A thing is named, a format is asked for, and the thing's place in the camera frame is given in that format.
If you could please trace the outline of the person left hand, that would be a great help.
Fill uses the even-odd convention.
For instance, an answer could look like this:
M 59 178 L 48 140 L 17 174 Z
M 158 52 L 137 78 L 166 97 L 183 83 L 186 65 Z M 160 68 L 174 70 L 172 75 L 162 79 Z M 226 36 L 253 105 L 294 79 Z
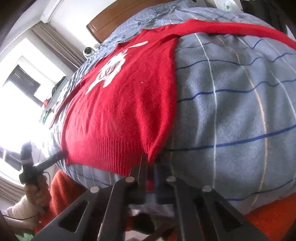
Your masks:
M 24 191 L 30 204 L 34 205 L 41 213 L 45 213 L 49 209 L 52 197 L 46 176 L 39 175 L 37 185 L 25 184 Z

